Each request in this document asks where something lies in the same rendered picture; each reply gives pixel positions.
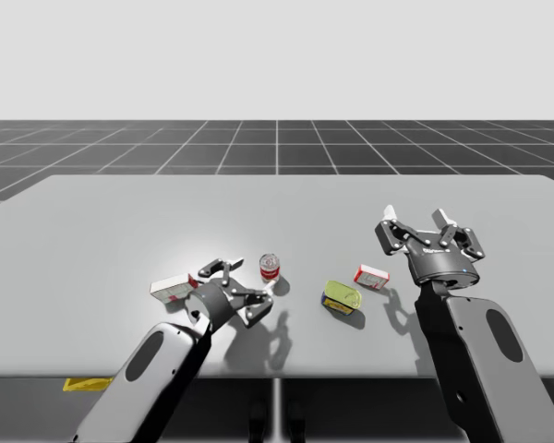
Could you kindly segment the red and white can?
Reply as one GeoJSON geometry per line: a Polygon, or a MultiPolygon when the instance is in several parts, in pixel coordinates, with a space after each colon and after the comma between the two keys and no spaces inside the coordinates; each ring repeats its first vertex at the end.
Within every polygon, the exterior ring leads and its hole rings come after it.
{"type": "Polygon", "coordinates": [[[264,281],[278,281],[280,278],[281,263],[273,253],[267,253],[259,259],[259,272],[264,281]]]}

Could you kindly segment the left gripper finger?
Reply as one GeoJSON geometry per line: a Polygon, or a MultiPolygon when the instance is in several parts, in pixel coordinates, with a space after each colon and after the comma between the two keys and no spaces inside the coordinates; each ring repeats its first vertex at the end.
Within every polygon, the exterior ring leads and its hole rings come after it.
{"type": "Polygon", "coordinates": [[[201,268],[198,271],[198,276],[202,279],[210,279],[214,274],[220,271],[223,274],[221,279],[222,286],[227,287],[230,283],[231,272],[240,268],[243,263],[244,259],[242,257],[232,260],[216,258],[211,263],[201,268]]]}
{"type": "Polygon", "coordinates": [[[271,312],[275,284],[275,281],[269,281],[260,290],[248,288],[231,290],[230,305],[247,329],[254,327],[271,312]]]}

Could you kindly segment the red and white carton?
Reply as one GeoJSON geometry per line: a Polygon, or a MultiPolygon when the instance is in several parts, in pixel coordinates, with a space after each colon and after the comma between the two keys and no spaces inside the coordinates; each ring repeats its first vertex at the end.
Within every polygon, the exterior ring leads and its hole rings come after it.
{"type": "Polygon", "coordinates": [[[361,264],[354,276],[354,282],[374,290],[382,289],[390,280],[390,273],[361,264]]]}
{"type": "Polygon", "coordinates": [[[150,294],[163,304],[184,299],[199,287],[199,282],[189,273],[179,274],[151,284],[150,294]]]}

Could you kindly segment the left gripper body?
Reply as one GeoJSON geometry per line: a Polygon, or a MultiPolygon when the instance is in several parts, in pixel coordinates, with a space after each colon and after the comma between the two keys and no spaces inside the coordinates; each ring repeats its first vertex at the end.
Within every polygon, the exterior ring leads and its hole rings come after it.
{"type": "Polygon", "coordinates": [[[210,281],[200,285],[191,291],[185,300],[189,318],[195,321],[193,312],[198,311],[209,319],[211,331],[217,332],[237,315],[241,300],[234,297],[233,290],[240,289],[241,285],[236,281],[231,281],[227,287],[224,287],[220,281],[210,281]]]}

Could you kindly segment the green and blue rectangular can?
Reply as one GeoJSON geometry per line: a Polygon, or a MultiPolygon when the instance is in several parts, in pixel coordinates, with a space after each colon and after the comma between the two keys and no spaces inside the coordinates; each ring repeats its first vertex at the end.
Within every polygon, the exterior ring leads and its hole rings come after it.
{"type": "Polygon", "coordinates": [[[320,302],[331,310],[350,316],[360,308],[362,295],[353,287],[338,281],[327,281],[320,302]]]}

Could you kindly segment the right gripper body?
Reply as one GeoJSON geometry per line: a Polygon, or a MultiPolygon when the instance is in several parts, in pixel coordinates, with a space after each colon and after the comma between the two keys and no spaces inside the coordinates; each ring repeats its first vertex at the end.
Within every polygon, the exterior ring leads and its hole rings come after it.
{"type": "Polygon", "coordinates": [[[408,268],[415,285],[427,281],[441,281],[449,289],[463,289],[476,285],[480,276],[470,257],[463,254],[457,245],[447,240],[442,245],[439,233],[420,233],[424,243],[407,239],[408,268]]]}

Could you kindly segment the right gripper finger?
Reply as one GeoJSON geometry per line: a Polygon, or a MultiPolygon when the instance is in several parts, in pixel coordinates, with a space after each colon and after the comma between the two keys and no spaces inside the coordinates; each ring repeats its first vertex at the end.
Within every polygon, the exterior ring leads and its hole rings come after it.
{"type": "Polygon", "coordinates": [[[455,244],[458,251],[468,257],[471,262],[476,262],[486,256],[471,228],[460,226],[456,221],[450,219],[443,209],[435,210],[432,219],[440,229],[438,241],[440,246],[448,248],[450,244],[455,244]]]}
{"type": "Polygon", "coordinates": [[[375,228],[375,234],[387,256],[398,253],[408,254],[410,240],[415,240],[418,244],[424,246],[432,245],[425,232],[417,231],[398,220],[393,205],[385,207],[383,217],[375,228]]]}

